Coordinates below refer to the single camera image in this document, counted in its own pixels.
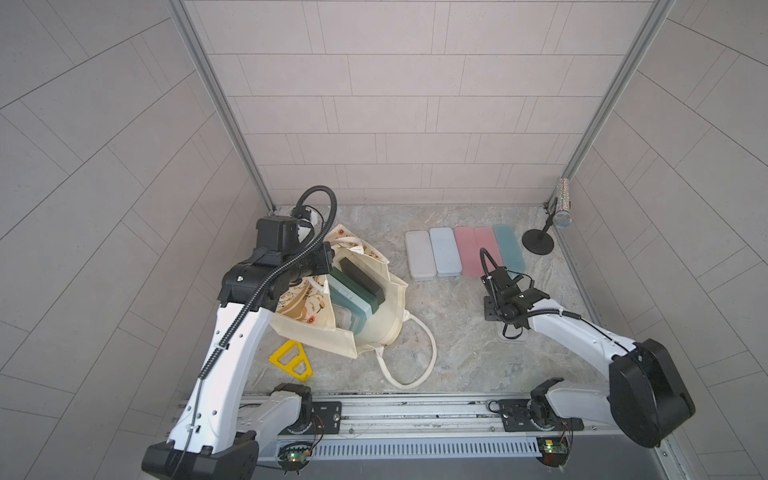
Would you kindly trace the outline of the dark grey pencil case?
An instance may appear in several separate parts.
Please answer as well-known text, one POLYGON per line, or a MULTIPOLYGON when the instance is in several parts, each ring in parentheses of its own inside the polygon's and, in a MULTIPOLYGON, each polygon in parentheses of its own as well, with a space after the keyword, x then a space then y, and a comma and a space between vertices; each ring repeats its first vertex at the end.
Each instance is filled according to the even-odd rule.
POLYGON ((371 276, 366 274, 349 258, 340 261, 341 271, 360 287, 373 294, 379 304, 382 304, 386 297, 383 287, 371 276))

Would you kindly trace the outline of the teal translucent pencil case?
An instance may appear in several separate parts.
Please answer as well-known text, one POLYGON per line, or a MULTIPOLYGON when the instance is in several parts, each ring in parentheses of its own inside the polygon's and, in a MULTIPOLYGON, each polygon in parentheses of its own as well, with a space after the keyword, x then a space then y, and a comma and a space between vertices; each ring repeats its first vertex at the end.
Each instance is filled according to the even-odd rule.
POLYGON ((525 273, 526 264, 514 227, 507 224, 497 224, 492 229, 504 265, 509 270, 525 273))

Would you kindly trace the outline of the dark green pencil case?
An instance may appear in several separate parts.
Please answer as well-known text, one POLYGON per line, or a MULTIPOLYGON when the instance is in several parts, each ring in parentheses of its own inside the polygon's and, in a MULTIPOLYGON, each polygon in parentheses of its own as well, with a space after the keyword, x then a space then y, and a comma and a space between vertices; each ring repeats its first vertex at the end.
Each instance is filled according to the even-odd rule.
POLYGON ((331 273, 331 285, 343 292, 348 298, 357 301, 366 316, 370 317, 379 309, 379 303, 375 296, 357 285, 338 268, 333 268, 331 273))

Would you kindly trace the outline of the floral canvas tote bag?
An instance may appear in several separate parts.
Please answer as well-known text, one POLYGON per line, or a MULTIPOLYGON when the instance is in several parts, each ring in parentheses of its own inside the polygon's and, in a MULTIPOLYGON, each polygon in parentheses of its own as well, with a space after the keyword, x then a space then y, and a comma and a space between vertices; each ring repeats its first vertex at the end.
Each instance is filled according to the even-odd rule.
POLYGON ((280 297, 270 326, 280 336, 333 354, 355 359, 372 351, 385 379, 410 390, 422 385, 437 361, 437 345, 427 325, 405 308, 408 284, 390 272, 389 260, 342 224, 325 240, 334 258, 331 272, 306 277, 280 297), (391 374, 384 349, 415 323, 430 342, 425 371, 410 383, 391 374))

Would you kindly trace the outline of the pale mint pencil case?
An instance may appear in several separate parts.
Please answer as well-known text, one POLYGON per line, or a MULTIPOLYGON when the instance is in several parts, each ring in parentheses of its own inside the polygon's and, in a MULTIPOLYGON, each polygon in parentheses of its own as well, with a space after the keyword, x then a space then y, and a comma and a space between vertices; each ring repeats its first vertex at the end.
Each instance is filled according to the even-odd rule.
POLYGON ((439 277, 456 277, 462 273, 462 262, 454 235, 450 227, 433 227, 429 230, 430 241, 439 277))

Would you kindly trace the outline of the white glossy tin pencil case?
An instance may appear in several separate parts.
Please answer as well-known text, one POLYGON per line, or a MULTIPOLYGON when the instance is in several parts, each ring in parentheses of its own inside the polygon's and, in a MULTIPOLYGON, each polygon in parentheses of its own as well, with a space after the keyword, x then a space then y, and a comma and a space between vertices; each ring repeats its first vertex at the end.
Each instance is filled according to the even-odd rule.
POLYGON ((429 280, 437 275, 434 253, 427 231, 407 231, 405 246, 408 268, 413 280, 429 280))

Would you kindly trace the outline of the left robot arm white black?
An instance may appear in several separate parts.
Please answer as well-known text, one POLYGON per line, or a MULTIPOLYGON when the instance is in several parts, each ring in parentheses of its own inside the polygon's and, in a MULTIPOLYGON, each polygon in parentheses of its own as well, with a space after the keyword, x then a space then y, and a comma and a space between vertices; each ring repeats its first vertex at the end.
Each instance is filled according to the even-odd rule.
POLYGON ((333 256, 326 242, 289 254, 261 247, 225 274, 208 357, 168 439, 147 448, 144 473, 157 479, 249 479, 261 447, 285 428, 308 423, 310 388, 282 384, 258 406, 254 426, 237 430, 245 382, 281 295, 305 277, 329 273, 333 256))

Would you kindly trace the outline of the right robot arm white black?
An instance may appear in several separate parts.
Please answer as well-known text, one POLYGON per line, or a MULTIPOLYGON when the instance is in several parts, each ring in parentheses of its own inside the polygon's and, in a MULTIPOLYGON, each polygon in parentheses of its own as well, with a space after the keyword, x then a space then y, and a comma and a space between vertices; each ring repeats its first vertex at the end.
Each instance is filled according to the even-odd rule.
POLYGON ((553 430, 571 418, 591 420, 613 425, 636 444, 652 448, 695 415, 694 400, 663 344, 603 329, 535 286, 521 289, 523 278, 504 267, 482 274, 486 318, 554 340, 606 380, 600 386, 553 377, 538 385, 528 405, 537 428, 553 430))

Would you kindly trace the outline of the grey teal pencil case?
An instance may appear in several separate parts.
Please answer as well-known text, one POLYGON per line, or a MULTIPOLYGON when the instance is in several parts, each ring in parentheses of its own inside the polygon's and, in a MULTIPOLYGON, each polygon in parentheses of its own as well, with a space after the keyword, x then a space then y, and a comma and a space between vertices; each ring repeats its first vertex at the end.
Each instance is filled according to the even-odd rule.
POLYGON ((337 326, 359 335, 369 318, 369 311, 359 302, 350 300, 336 293, 331 294, 331 303, 337 326))

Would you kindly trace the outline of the glitter microphone on stand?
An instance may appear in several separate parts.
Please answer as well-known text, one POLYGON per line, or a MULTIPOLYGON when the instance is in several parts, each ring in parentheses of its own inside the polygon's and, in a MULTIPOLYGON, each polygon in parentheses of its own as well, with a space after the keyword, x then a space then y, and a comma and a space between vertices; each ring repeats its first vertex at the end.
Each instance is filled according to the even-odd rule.
POLYGON ((549 231, 552 228, 566 228, 572 223, 570 182, 561 178, 551 200, 546 204, 547 217, 541 229, 530 229, 522 236, 523 247, 529 252, 545 256, 549 255, 555 242, 549 231))

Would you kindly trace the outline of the yellow triangular plastic tool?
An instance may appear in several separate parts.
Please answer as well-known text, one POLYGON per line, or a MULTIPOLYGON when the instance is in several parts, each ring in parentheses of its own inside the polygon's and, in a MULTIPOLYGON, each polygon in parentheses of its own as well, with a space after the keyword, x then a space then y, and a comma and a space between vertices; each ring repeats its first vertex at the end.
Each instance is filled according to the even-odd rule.
POLYGON ((295 340, 288 340, 270 356, 269 362, 301 382, 313 376, 313 369, 303 345, 295 340))

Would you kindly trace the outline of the aluminium mounting rail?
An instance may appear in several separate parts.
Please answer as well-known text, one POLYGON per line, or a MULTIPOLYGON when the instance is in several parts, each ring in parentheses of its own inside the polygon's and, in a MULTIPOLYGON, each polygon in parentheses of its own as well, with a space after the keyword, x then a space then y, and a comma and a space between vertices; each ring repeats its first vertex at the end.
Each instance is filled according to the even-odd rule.
POLYGON ((317 394, 310 421, 289 427, 280 439, 312 436, 313 425, 333 440, 374 438, 543 437, 562 431, 539 429, 525 395, 494 394, 317 394))

